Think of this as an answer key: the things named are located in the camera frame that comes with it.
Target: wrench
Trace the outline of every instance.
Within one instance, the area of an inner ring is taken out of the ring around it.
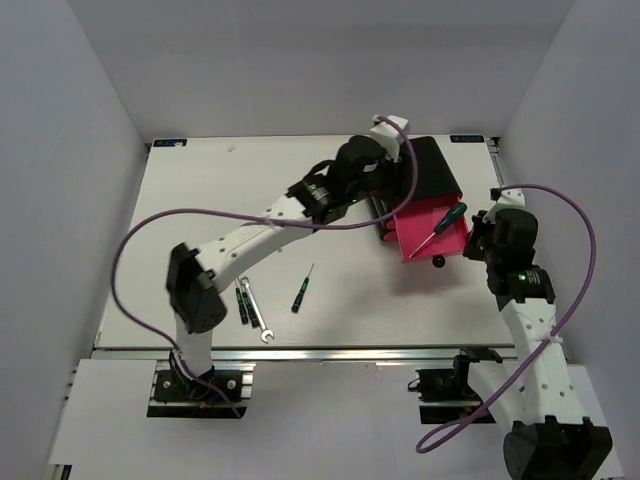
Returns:
[[[262,313],[260,313],[260,309],[258,308],[258,304],[256,303],[256,297],[253,296],[253,292],[251,291],[251,287],[249,286],[249,278],[242,277],[240,279],[240,284],[244,287],[247,295],[249,295],[249,300],[251,300],[251,305],[253,305],[253,309],[256,312],[256,317],[258,317],[258,323],[260,324],[260,340],[262,343],[269,343],[268,337],[271,337],[271,340],[275,340],[275,335],[271,330],[267,328],[267,324],[264,323],[264,318],[262,318]]]

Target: gray wall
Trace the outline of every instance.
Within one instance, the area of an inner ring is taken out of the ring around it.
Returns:
[[[573,0],[70,0],[142,136],[499,135]]]
[[[64,0],[0,15],[0,465],[40,478],[144,147]]]
[[[511,179],[562,190],[594,223],[596,275],[566,337],[573,359],[587,366],[627,478],[634,479],[640,478],[639,86],[640,3],[578,0],[502,149]],[[564,311],[584,278],[585,230],[559,201],[541,193],[528,201],[541,221],[540,261],[553,275]]]

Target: workbench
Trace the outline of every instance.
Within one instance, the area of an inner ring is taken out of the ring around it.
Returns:
[[[452,143],[435,136],[468,204],[467,222],[492,205],[498,184],[485,143]],[[182,146],[152,146],[132,225],[177,207],[258,214],[348,137],[189,138]],[[365,202],[341,223],[370,219]],[[238,222],[173,216],[140,231],[124,252],[118,289],[143,320],[175,334],[164,284],[169,252],[224,236]],[[290,311],[302,280],[315,268],[299,314]],[[317,232],[246,272],[275,341],[266,348],[509,346],[509,332],[486,286],[485,265],[461,256],[444,268],[430,261],[402,264],[397,244],[382,244],[374,227]],[[240,323],[233,288],[223,293],[229,313],[213,332],[215,347],[264,347],[259,330]],[[163,349],[166,342],[130,322],[109,298],[99,349]]]

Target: purple cable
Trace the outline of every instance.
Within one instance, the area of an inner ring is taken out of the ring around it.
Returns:
[[[377,223],[384,222],[386,220],[389,220],[396,213],[400,212],[411,201],[411,199],[413,198],[413,194],[416,191],[416,186],[418,185],[418,175],[417,175],[417,173],[418,173],[418,159],[416,157],[415,151],[413,150],[413,145],[411,145],[411,141],[409,140],[409,137],[402,130],[402,128],[400,128],[400,126],[397,123],[395,123],[394,121],[388,119],[387,117],[383,117],[383,116],[379,115],[378,119],[383,121],[383,122],[385,122],[385,123],[387,123],[390,127],[392,127],[394,130],[396,130],[400,134],[400,136],[404,140],[405,145],[407,145],[407,149],[409,150],[409,157],[411,158],[411,173],[412,173],[412,175],[411,175],[411,187],[409,188],[409,193],[407,194],[405,199],[402,201],[402,203],[400,203],[400,205],[398,205],[398,207],[393,212],[389,212],[388,214],[383,215],[382,217],[378,217],[378,218],[373,219],[373,220],[368,220],[366,222],[361,222],[361,223],[353,223],[353,224],[350,224],[350,225],[322,225],[322,224],[317,224],[317,223],[296,222],[296,221],[293,221],[293,220],[278,220],[278,219],[275,219],[275,218],[267,219],[265,217],[258,217],[258,216],[255,216],[255,215],[244,215],[244,214],[240,214],[240,213],[230,213],[230,212],[223,212],[223,211],[220,211],[220,210],[209,210],[209,209],[203,209],[203,208],[176,208],[176,209],[173,209],[173,210],[165,210],[163,212],[156,213],[155,215],[151,215],[150,217],[145,218],[140,223],[138,223],[136,226],[134,226],[129,231],[129,233],[127,233],[124,236],[124,238],[122,239],[122,241],[118,245],[118,248],[116,249],[115,255],[113,256],[113,262],[112,262],[112,265],[111,265],[111,281],[110,281],[110,284],[111,284],[111,295],[113,296],[113,300],[114,300],[116,306],[118,307],[118,309],[129,320],[131,320],[132,322],[134,322],[137,325],[141,326],[142,328],[145,328],[145,329],[149,330],[150,332],[153,332],[153,333],[155,333],[157,335],[160,335],[167,342],[169,342],[169,344],[175,350],[177,350],[178,352],[180,351],[180,349],[178,348],[178,344],[176,343],[176,341],[173,338],[171,338],[169,335],[167,335],[162,330],[160,330],[160,329],[148,324],[147,322],[144,322],[143,320],[141,320],[140,318],[135,316],[129,309],[127,309],[127,307],[125,307],[124,304],[122,303],[122,300],[120,299],[120,296],[118,294],[118,290],[116,288],[116,275],[118,273],[118,266],[120,264],[120,259],[122,257],[122,252],[124,251],[125,247],[129,243],[129,240],[131,240],[131,238],[136,233],[138,233],[142,228],[144,228],[145,226],[149,225],[151,222],[154,222],[154,221],[159,220],[161,218],[170,217],[172,215],[183,215],[183,214],[189,213],[189,214],[196,214],[196,215],[210,215],[210,216],[214,216],[214,217],[233,218],[235,220],[245,220],[247,222],[264,223],[264,224],[268,223],[269,225],[277,225],[277,226],[281,226],[281,227],[285,227],[285,226],[286,227],[301,227],[301,228],[310,228],[310,229],[313,229],[313,230],[354,230],[356,228],[368,227],[368,226],[371,226],[371,225],[375,225]],[[206,381],[198,378],[191,371],[189,366],[179,356],[176,356],[176,359],[180,362],[182,368],[187,373],[187,375],[189,375],[194,381],[196,381],[200,385],[203,385],[203,386],[215,391],[218,395],[220,395],[220,397],[225,401],[225,403],[227,405],[229,405],[229,407],[233,410],[233,413],[236,415],[236,417],[241,418],[241,415],[240,415],[240,412],[238,411],[238,409],[231,403],[231,400],[229,400],[229,397],[227,397],[220,388],[216,387],[213,383],[206,382]]]
[[[500,187],[499,190],[503,191],[511,188],[528,188],[533,190],[542,190],[544,192],[551,193],[552,195],[555,195],[556,197],[561,198],[566,203],[571,205],[576,212],[578,212],[578,215],[580,215],[580,217],[582,218],[585,226],[587,227],[587,232],[589,233],[589,243],[591,244],[591,255],[589,256],[589,268],[587,270],[587,275],[585,276],[584,283],[582,284],[582,288],[578,292],[578,295],[576,296],[576,299],[574,300],[574,302],[569,307],[569,310],[567,310],[567,312],[563,315],[562,319],[560,319],[557,325],[553,329],[551,329],[550,336],[553,337],[557,335],[558,332],[560,332],[560,330],[562,329],[562,327],[564,327],[567,324],[567,322],[569,321],[573,313],[576,311],[576,309],[582,302],[582,299],[584,298],[585,294],[587,293],[587,289],[591,284],[591,279],[593,278],[593,271],[596,266],[596,234],[593,230],[593,225],[591,225],[591,221],[589,220],[589,217],[587,216],[585,211],[582,208],[580,208],[580,206],[577,203],[575,203],[573,200],[567,197],[565,194],[560,193],[559,191],[554,190],[553,188],[545,187],[543,185],[529,184],[529,183],[506,185],[506,186]],[[439,446],[451,440],[453,437],[455,437],[457,434],[459,434],[461,431],[463,431],[465,428],[471,425],[474,421],[476,421],[479,417],[484,415],[489,410],[489,407],[491,407],[491,405],[493,405],[495,401],[498,400],[498,398],[500,398],[500,396],[504,394],[504,392],[506,392],[509,389],[509,387],[511,387],[511,385],[515,383],[515,381],[536,360],[536,358],[540,356],[542,351],[547,347],[547,345],[549,345],[549,343],[550,343],[549,339],[542,340],[540,345],[538,345],[538,347],[533,352],[531,352],[531,355],[529,355],[522,362],[522,364],[518,367],[518,369],[515,372],[513,372],[513,375],[509,377],[509,379],[504,383],[504,385],[502,385],[498,390],[496,390],[495,393],[491,395],[491,397],[489,397],[486,401],[484,401],[482,405],[471,415],[469,415],[468,417],[462,420],[455,420],[453,422],[440,425],[439,427],[431,430],[424,437],[422,437],[422,439],[420,439],[420,441],[416,445],[416,452],[429,453],[435,450]],[[434,435],[441,432],[442,430],[453,427],[454,425],[457,425],[456,428],[451,430],[442,438],[436,440],[430,445],[427,445],[426,447],[423,446]]]

